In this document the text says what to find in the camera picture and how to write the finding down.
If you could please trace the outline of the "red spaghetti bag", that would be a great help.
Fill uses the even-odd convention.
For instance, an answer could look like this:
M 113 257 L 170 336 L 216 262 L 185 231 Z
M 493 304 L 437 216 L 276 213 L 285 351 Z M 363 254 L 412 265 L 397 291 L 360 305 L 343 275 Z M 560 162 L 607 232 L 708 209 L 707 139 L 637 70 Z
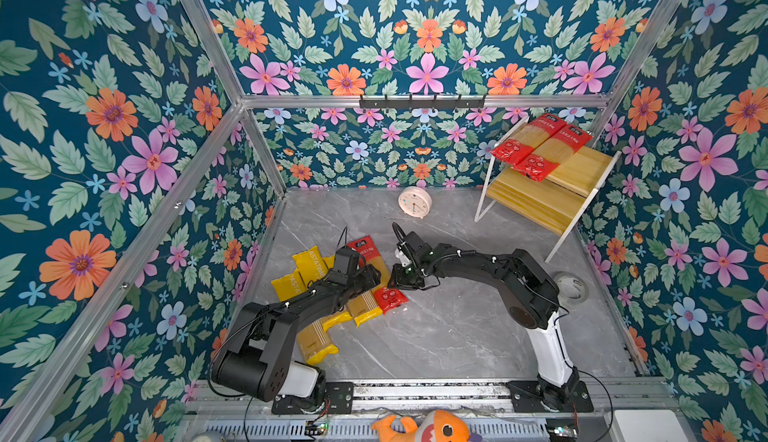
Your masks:
M 592 135 L 573 124 L 566 124 L 536 147 L 513 168 L 540 182 L 592 140 Z
M 370 235 L 348 242 L 347 246 L 358 252 L 366 265 L 374 267 L 378 272 L 376 285 L 347 304 L 348 312 L 358 326 L 397 309 L 408 301 L 403 292 L 388 286 L 390 269 Z
M 499 142 L 492 149 L 491 155 L 503 163 L 518 164 L 565 126 L 564 119 L 544 113 L 532 122 L 524 123 L 518 130 Z

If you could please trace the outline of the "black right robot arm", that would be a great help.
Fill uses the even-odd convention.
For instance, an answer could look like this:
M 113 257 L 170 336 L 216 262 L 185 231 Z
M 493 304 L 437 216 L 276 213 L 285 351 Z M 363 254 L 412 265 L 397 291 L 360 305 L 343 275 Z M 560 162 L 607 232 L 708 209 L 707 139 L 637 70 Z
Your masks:
M 578 378 L 562 340 L 560 319 L 567 310 L 559 302 L 559 287 L 528 251 L 489 254 L 447 243 L 432 246 L 396 222 L 392 229 L 398 262 L 392 268 L 391 287 L 427 291 L 444 279 L 490 287 L 506 313 L 527 331 L 541 386 L 563 389 Z

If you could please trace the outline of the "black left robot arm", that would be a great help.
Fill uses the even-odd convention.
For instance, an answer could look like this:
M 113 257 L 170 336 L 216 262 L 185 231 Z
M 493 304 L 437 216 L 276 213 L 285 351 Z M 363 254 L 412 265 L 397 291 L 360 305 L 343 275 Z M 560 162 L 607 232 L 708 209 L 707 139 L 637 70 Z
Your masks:
M 349 300 L 375 288 L 381 272 L 350 247 L 335 253 L 334 265 L 308 289 L 284 302 L 246 304 L 213 356 L 209 381 L 263 402 L 293 397 L 311 409 L 325 401 L 325 375 L 293 360 L 297 335 Z

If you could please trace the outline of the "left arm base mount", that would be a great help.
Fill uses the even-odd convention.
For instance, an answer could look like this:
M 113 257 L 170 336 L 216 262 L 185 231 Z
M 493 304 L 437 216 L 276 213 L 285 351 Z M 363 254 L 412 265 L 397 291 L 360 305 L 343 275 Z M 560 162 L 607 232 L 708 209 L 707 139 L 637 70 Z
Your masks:
M 280 396 L 273 402 L 273 415 L 350 414 L 355 385 L 352 382 L 322 382 L 308 397 Z

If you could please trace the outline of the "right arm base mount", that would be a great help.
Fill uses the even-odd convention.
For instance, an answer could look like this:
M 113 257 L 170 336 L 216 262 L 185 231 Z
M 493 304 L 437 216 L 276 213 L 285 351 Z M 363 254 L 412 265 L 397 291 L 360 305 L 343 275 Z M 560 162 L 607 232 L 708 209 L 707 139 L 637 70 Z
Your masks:
M 586 384 L 573 374 L 563 386 L 538 377 L 536 380 L 509 381 L 505 384 L 517 413 L 592 413 L 594 405 Z

